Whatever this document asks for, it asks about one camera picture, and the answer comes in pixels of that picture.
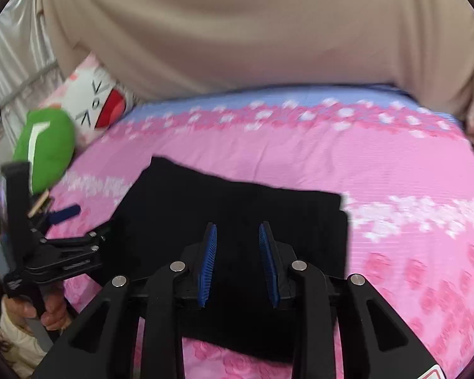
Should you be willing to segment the person's left hand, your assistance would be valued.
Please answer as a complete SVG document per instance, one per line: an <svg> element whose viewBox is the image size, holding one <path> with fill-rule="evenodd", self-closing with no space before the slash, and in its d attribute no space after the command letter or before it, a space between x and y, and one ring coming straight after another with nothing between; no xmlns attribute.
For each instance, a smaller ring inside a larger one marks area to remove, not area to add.
<svg viewBox="0 0 474 379"><path fill-rule="evenodd" d="M61 330L72 322L66 308L65 289L62 284L49 286L43 300L45 312L40 316L40 321L47 330ZM32 334L27 321L37 318L33 304L25 298L9 298L7 295L2 297L2 303L11 322L22 331Z"/></svg>

